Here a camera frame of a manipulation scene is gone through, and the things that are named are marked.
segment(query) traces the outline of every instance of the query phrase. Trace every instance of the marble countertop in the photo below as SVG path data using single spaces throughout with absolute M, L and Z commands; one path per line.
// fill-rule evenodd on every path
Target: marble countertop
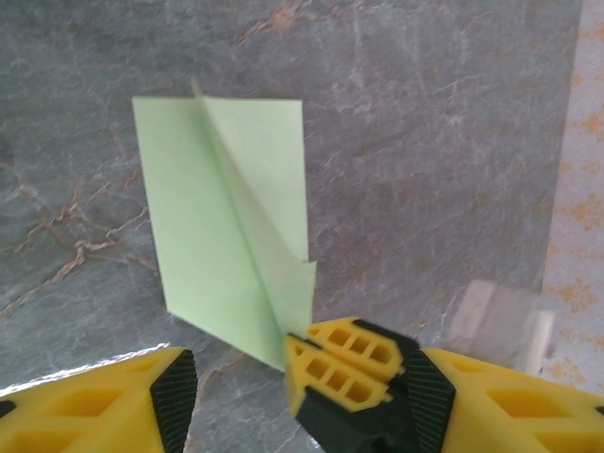
M 184 345 L 187 451 L 311 451 L 280 373 L 166 313 L 131 97 L 303 99 L 315 319 L 437 344 L 472 278 L 541 287 L 580 7 L 6 1 L 0 388 Z

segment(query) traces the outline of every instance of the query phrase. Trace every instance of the gray marble surface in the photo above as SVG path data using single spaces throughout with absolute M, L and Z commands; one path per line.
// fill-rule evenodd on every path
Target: gray marble surface
M 579 0 L 1 10 L 0 388 L 181 344 L 189 452 L 311 450 L 278 372 L 165 312 L 130 98 L 189 95 L 191 76 L 305 101 L 316 320 L 436 344 L 472 278 L 539 288 Z

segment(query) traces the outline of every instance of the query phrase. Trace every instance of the yellow plastic part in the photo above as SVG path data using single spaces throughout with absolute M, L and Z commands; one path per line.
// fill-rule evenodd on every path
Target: yellow plastic part
M 312 324 L 309 339 L 341 361 L 384 383 L 405 372 L 394 340 L 353 324 L 356 317 Z
M 182 351 L 160 349 L 2 397 L 17 407 L 0 419 L 0 452 L 163 452 L 149 389 Z
M 292 335 L 285 338 L 285 354 L 285 385 L 290 413 L 294 417 L 304 402 L 307 386 L 351 412 L 392 400 L 387 393 L 388 386 L 383 382 Z
M 441 349 L 456 388 L 443 453 L 604 453 L 604 398 Z

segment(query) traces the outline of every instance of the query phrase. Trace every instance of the light green paper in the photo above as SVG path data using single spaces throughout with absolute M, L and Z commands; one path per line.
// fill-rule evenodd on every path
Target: light green paper
M 300 103 L 133 105 L 168 310 L 282 369 L 314 290 Z

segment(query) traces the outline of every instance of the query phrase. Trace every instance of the green paper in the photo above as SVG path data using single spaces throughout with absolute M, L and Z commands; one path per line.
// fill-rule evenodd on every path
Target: green paper
M 168 310 L 283 369 L 283 335 L 306 335 L 314 290 L 301 103 L 133 105 Z

